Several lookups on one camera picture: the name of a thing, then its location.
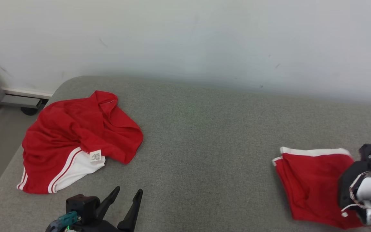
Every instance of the gray table surface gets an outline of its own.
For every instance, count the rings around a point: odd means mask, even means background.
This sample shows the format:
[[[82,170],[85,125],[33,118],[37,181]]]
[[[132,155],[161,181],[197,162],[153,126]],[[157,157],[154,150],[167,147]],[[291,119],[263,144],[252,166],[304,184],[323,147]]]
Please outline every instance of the gray table surface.
[[[0,231],[44,231],[65,213],[68,197],[103,199],[117,185],[105,219],[116,226],[142,188],[137,232],[340,231],[292,220],[271,160],[281,146],[343,147],[357,159],[358,148],[371,143],[371,106],[114,77],[71,79],[50,102],[95,90],[118,95],[118,106],[143,130],[134,159],[128,165],[107,159],[56,194],[34,195],[15,188],[20,147],[0,179]]]

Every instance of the folded red garment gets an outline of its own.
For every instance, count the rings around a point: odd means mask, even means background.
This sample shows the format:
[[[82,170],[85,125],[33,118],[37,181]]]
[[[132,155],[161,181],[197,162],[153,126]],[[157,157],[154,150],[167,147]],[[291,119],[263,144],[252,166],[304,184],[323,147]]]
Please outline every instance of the folded red garment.
[[[363,226],[354,211],[341,215],[337,205],[337,180],[353,161],[339,149],[295,150],[280,148],[272,160],[290,203],[294,220],[324,223],[341,229]]]
[[[114,94],[95,91],[45,107],[22,141],[24,173],[17,188],[56,193],[103,167],[105,157],[129,163],[143,133],[117,102]]]

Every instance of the white stripe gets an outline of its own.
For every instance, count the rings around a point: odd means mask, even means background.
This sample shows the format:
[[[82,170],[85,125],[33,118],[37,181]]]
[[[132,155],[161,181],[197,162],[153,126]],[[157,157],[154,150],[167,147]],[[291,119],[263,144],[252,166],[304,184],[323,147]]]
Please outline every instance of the white stripe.
[[[27,183],[27,179],[28,179],[28,174],[25,173],[25,179],[24,179],[24,183],[22,183],[22,185],[19,186],[19,189],[23,189],[25,184]]]
[[[277,158],[272,159],[271,162],[273,163],[273,165],[275,167],[277,165],[276,160],[282,160],[282,159],[283,159],[283,157],[277,157]]]
[[[332,155],[332,154],[345,154],[350,157],[352,155],[350,152],[344,148],[338,148],[338,149],[316,149],[316,150],[297,150],[297,149],[291,149],[288,147],[280,147],[280,153],[287,153],[291,155],[299,155],[299,156],[309,156],[309,157],[318,157],[323,155]]]
[[[67,158],[67,161],[65,162],[65,165],[64,167],[62,168],[61,172],[58,173],[58,175],[56,175],[53,180],[50,182],[50,184],[48,185],[48,193],[56,193],[55,189],[54,189],[54,192],[51,191],[51,187],[52,185],[54,184],[54,182],[62,175],[65,173],[65,171],[67,170],[68,166],[71,165],[71,160],[72,160],[72,157],[75,155],[75,153],[79,152],[81,150],[81,147],[77,147],[75,148],[74,150],[72,150],[72,152],[68,155],[68,158]]]
[[[21,177],[21,182],[16,185],[16,188],[20,189],[19,186],[24,183],[24,176],[25,176],[25,167],[24,167],[24,172],[22,172],[22,177]]]

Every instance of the metal frame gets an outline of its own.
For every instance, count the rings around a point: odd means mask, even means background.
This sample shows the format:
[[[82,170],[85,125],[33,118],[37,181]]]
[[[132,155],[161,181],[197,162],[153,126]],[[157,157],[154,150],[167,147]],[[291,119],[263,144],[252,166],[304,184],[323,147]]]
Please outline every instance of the metal frame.
[[[0,104],[38,109],[42,100],[40,98],[7,95],[0,84]]]

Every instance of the white wall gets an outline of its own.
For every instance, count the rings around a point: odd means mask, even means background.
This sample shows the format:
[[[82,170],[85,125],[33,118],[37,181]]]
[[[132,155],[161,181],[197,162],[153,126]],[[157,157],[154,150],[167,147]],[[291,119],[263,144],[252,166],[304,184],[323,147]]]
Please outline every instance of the white wall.
[[[146,73],[371,101],[371,0],[0,0],[0,79]]]

